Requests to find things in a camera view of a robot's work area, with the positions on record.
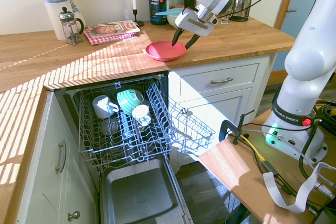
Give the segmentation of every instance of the red button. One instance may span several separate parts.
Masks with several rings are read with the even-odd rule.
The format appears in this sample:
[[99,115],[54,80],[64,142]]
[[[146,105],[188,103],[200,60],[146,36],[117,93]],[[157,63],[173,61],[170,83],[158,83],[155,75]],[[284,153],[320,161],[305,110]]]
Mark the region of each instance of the red button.
[[308,127],[311,124],[311,120],[310,119],[304,119],[304,121],[302,122],[302,125],[305,127]]

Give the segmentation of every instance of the stainless steel kettle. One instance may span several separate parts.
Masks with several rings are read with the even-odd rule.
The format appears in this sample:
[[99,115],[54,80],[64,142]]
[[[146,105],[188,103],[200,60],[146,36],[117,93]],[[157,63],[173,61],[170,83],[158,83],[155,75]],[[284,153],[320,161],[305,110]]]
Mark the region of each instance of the stainless steel kettle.
[[233,21],[248,21],[248,15],[250,13],[250,8],[245,9],[246,7],[249,7],[251,5],[252,0],[233,0],[232,4],[232,12],[238,12],[233,14],[230,17],[230,20]]

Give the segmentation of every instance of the red checkered cloth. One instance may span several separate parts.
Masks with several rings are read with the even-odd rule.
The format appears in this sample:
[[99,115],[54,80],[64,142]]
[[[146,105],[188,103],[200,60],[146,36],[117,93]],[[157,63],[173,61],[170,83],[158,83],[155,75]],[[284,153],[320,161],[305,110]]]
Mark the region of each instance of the red checkered cloth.
[[137,36],[137,33],[126,33],[126,34],[118,34],[118,35],[105,36],[105,37],[99,37],[99,38],[92,38],[89,32],[89,29],[85,29],[84,34],[86,35],[86,37],[88,37],[91,45],[98,45],[102,43],[107,43],[107,42],[121,40],[121,39],[128,39],[128,38]]

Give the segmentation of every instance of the upper dishwasher rack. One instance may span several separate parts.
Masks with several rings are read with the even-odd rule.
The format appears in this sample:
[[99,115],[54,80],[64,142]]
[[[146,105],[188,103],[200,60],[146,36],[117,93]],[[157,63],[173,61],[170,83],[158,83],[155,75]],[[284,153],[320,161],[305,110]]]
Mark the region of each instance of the upper dishwasher rack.
[[[148,161],[157,154],[166,158],[172,149],[176,128],[158,89],[156,79],[130,82],[121,88],[114,85],[79,91],[79,151],[86,161],[91,161],[99,172],[119,168],[136,161]],[[96,117],[92,101],[107,95],[116,101],[117,93],[125,89],[139,90],[150,108],[151,123],[141,128],[133,117],[123,111],[107,119]]]

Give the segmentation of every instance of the white cabinet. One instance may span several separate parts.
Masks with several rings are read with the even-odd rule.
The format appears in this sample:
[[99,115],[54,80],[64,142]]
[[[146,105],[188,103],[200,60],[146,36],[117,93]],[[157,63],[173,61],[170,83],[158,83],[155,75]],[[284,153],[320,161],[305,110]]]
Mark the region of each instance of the white cabinet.
[[[223,120],[238,125],[243,113],[255,110],[244,122],[254,119],[267,84],[275,54],[230,60],[177,69],[169,74],[169,96],[212,128],[216,134],[207,149],[219,142]],[[170,162],[175,172],[197,160],[207,149],[199,148],[196,156],[173,149]]]
[[[56,171],[55,167],[64,168]],[[97,192],[57,99],[47,95],[17,223],[97,223]]]

